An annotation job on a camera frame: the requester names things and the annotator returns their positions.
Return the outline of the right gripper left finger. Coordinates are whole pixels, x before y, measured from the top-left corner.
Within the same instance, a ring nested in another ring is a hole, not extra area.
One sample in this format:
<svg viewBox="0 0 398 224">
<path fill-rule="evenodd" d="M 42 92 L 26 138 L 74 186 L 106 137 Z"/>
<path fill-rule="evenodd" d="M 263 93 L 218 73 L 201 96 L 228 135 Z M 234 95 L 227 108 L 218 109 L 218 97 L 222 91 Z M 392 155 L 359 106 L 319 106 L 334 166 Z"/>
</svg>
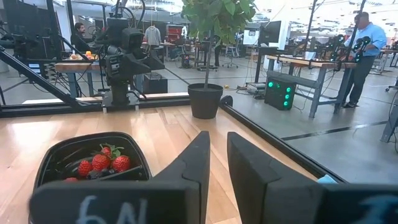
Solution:
<svg viewBox="0 0 398 224">
<path fill-rule="evenodd" d="M 151 202 L 151 222 L 205 223 L 209 180 L 210 136 L 202 131 L 152 178 L 160 185 L 160 192 Z"/>
</svg>

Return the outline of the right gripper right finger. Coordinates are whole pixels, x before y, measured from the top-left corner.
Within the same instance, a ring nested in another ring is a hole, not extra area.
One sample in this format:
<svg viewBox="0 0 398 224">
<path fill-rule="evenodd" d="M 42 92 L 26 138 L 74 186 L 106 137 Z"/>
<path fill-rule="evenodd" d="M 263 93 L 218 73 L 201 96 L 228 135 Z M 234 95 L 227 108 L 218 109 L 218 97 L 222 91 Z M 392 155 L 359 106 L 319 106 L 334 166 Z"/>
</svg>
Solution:
<svg viewBox="0 0 398 224">
<path fill-rule="evenodd" d="M 319 223 L 322 188 L 238 133 L 228 133 L 228 165 L 243 223 Z"/>
</svg>

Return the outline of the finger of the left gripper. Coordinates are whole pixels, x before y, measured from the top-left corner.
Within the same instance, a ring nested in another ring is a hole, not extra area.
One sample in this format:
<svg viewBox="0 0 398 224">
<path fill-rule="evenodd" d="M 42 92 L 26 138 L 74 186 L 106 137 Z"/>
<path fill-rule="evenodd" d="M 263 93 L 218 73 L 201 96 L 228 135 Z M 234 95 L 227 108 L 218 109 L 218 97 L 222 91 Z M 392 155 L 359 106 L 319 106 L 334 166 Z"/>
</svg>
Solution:
<svg viewBox="0 0 398 224">
<path fill-rule="evenodd" d="M 157 55 L 157 51 L 152 49 L 147 54 L 147 57 L 144 62 L 151 70 L 161 70 L 165 68 L 164 63 L 160 60 Z"/>
<path fill-rule="evenodd" d="M 137 60 L 133 54 L 123 55 L 123 75 L 133 76 L 150 72 L 150 67 Z"/>
</svg>

